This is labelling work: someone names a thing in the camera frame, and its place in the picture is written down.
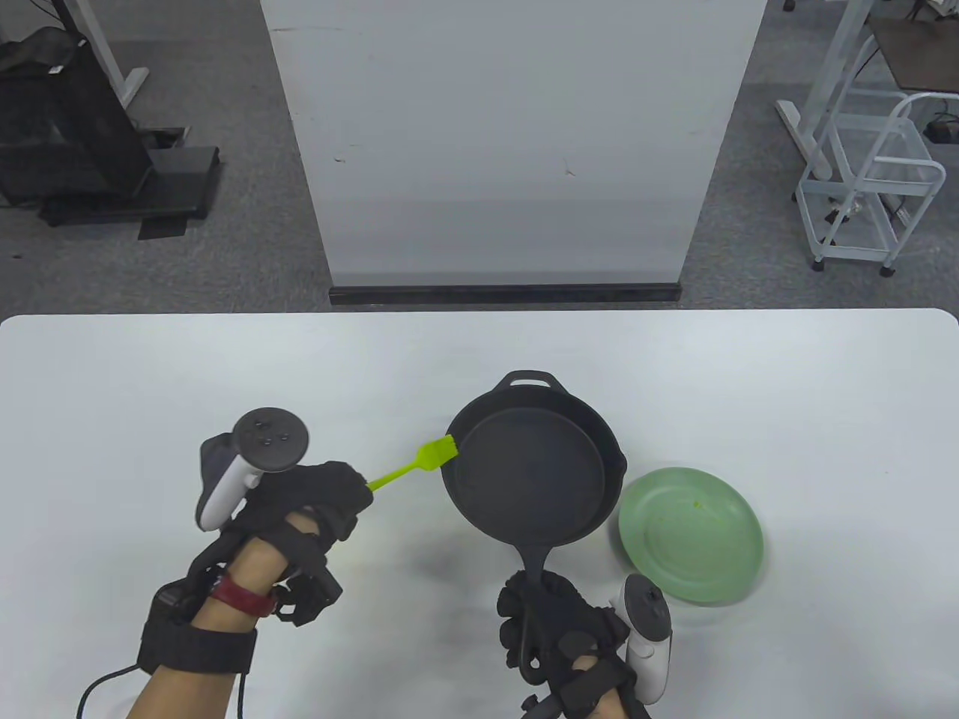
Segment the person's right hand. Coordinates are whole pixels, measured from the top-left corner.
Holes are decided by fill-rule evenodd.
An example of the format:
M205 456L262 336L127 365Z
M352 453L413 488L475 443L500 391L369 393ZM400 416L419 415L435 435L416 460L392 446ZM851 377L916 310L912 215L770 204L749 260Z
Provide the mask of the person's right hand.
M608 661L626 674L619 648L628 637L626 624L613 610L590 605L565 577L544 571L539 582L525 571L506 580L497 597L499 630L506 666L537 665L531 685L549 684L554 692L578 678L575 662L592 657Z

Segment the person's left hand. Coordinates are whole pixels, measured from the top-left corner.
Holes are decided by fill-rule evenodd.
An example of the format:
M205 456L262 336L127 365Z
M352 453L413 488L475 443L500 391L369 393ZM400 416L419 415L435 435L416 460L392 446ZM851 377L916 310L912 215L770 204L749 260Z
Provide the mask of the person's left hand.
M290 564L323 562L333 544L345 541L373 493L352 466L338 461L297 465L267 473L249 491L220 536L253 537L277 549Z

